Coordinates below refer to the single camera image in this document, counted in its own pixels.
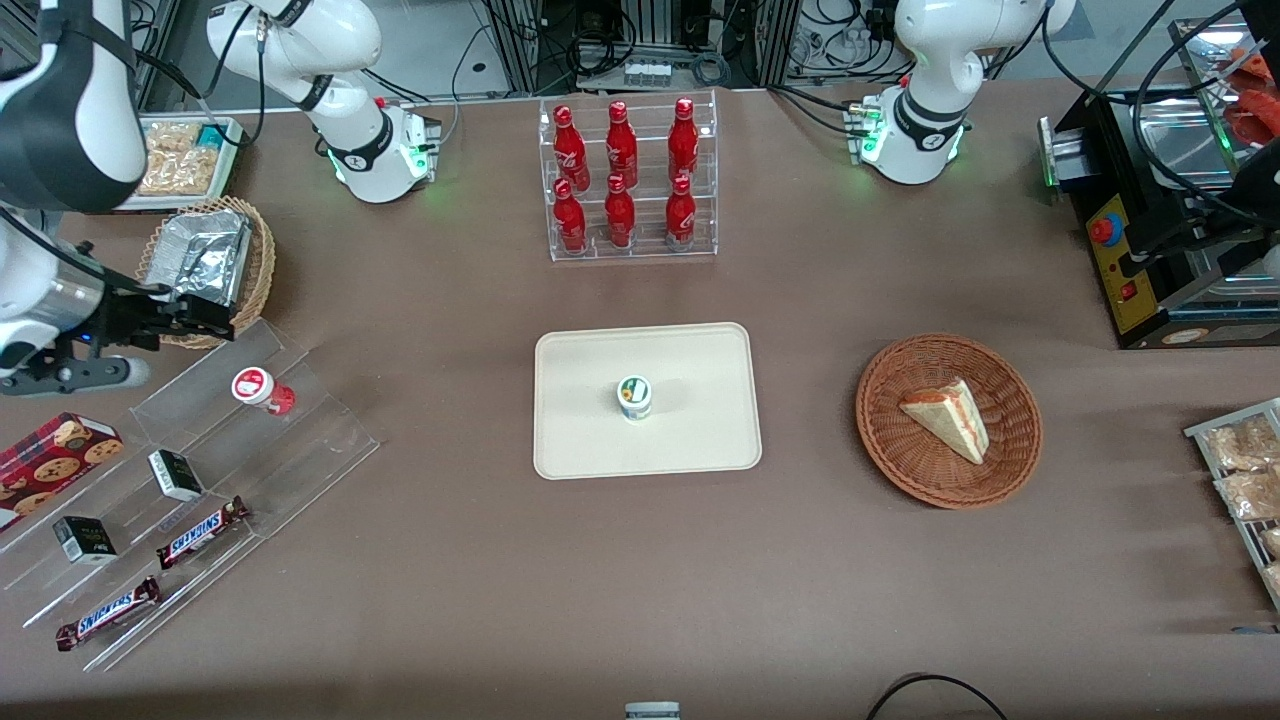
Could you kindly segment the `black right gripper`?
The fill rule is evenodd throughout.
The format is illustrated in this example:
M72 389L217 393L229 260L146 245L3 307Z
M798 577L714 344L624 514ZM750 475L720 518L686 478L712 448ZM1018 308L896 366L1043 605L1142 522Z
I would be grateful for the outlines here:
M99 307L76 328L76 340L92 348L109 346L156 352L164 337L178 345L223 345L236 340L230 309L196 295L174 299L111 287Z

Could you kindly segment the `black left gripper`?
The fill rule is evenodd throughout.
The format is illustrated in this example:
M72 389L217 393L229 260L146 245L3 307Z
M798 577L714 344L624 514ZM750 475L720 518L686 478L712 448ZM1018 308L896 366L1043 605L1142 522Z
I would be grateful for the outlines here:
M1166 284L1165 256L1206 249L1221 242L1253 240L1277 224L1276 190L1228 190L1221 193L1235 211L1222 210L1187 191L1161 190L1130 199L1128 243L1117 259L1125 278L1146 273L1152 284ZM1251 277L1252 250L1196 251L1198 281Z

